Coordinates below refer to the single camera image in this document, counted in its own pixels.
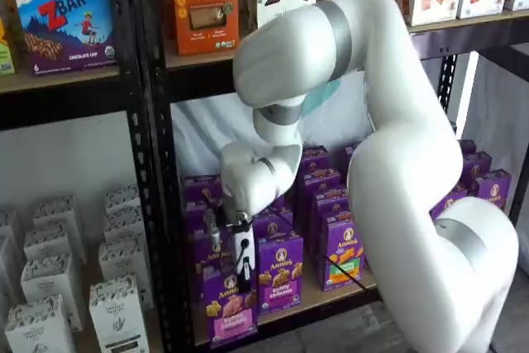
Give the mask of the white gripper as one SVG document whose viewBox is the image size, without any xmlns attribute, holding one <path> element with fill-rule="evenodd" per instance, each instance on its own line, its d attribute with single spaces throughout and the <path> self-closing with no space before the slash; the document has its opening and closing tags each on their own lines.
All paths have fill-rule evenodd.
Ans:
<svg viewBox="0 0 529 353">
<path fill-rule="evenodd" d="M 252 225 L 232 228 L 232 255 L 235 263 L 241 265 L 240 292 L 249 293 L 255 264 L 255 239 Z"/>
</svg>

